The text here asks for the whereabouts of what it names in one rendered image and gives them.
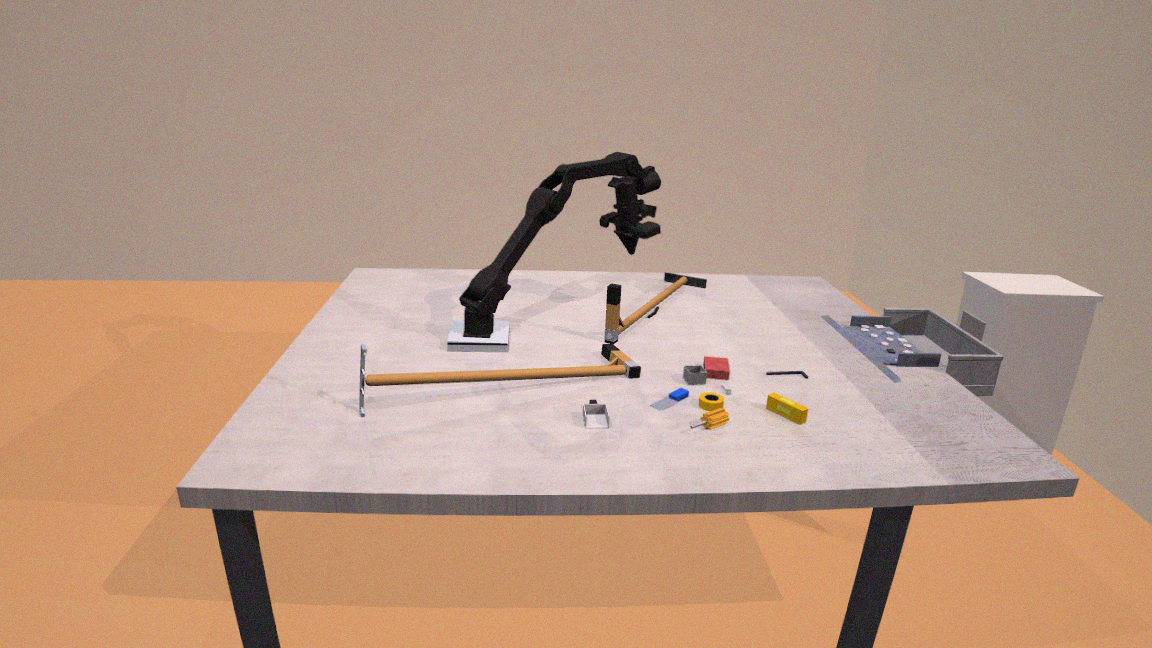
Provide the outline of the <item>long tan scraper with grey crossbar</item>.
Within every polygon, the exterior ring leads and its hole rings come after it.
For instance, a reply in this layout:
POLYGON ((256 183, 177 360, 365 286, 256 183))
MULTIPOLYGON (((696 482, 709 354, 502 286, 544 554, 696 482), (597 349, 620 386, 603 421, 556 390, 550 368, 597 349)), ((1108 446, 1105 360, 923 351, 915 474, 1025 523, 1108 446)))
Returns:
POLYGON ((487 380, 529 380, 550 378, 571 378, 592 376, 624 375, 628 378, 641 378, 641 366, 613 344, 602 344, 601 355, 611 363, 608 366, 585 366, 585 367, 560 367, 560 368, 536 368, 536 369, 511 369, 511 370, 487 370, 487 371, 464 371, 464 372, 393 372, 371 374, 365 378, 365 355, 367 347, 361 344, 361 386, 359 408, 361 417, 365 417, 364 412, 364 383, 367 386, 426 384, 426 383, 467 383, 487 380))

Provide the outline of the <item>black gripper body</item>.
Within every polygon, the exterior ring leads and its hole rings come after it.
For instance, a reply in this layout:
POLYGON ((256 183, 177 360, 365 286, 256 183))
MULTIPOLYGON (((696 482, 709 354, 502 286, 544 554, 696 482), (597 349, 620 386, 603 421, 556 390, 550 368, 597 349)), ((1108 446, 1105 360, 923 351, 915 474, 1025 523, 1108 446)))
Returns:
POLYGON ((612 212, 609 214, 604 214, 599 219, 600 226, 608 227, 609 223, 614 223, 617 231, 629 229, 629 233, 636 234, 637 238, 643 239, 661 234, 660 226, 658 224, 650 221, 644 224, 641 223, 643 221, 639 216, 641 206, 642 202, 638 199, 630 203, 617 202, 617 204, 614 205, 614 209, 617 209, 617 213, 612 212))

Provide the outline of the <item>yellow ring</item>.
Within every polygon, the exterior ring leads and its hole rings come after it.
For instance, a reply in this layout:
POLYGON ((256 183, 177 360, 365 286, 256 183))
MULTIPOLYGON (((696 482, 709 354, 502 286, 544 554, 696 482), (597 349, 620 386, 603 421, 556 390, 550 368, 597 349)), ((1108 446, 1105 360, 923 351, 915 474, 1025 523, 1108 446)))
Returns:
POLYGON ((704 392, 699 395, 699 407, 704 410, 717 410, 723 408, 723 397, 714 392, 704 392))

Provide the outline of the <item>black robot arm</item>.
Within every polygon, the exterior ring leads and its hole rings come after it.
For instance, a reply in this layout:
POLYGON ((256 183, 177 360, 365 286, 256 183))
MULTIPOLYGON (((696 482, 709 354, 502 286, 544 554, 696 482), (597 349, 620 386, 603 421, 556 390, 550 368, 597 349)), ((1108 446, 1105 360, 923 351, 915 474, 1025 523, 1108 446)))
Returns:
MULTIPOLYGON (((655 167, 641 167, 635 155, 615 152, 607 155, 601 160, 582 161, 569 165, 560 165, 548 178, 531 193, 526 201, 525 216, 513 231, 511 236, 498 253, 495 259, 483 268, 473 276, 467 291, 458 297, 461 306, 465 306, 465 331, 464 337, 490 338, 493 333, 494 314, 500 300, 510 291, 508 276, 516 265, 520 257, 525 253, 535 235, 546 223, 552 221, 560 214, 564 203, 570 198, 573 184, 576 180, 588 178, 600 178, 616 175, 624 178, 612 178, 608 186, 614 187, 616 201, 619 203, 630 203, 638 199, 638 194, 651 193, 658 189, 661 180, 655 172, 655 167), (553 189, 561 184, 558 191, 553 189)), ((655 206, 646 205, 643 199, 639 208, 642 219, 651 216, 655 217, 655 206)))

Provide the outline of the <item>red rectangular block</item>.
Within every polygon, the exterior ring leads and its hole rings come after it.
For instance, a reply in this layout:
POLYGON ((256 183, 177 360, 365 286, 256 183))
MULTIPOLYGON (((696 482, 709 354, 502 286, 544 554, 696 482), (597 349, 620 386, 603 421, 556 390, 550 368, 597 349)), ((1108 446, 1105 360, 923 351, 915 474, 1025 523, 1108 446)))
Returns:
POLYGON ((729 378, 729 359, 727 357, 704 357, 703 368, 707 372, 707 379, 729 378))

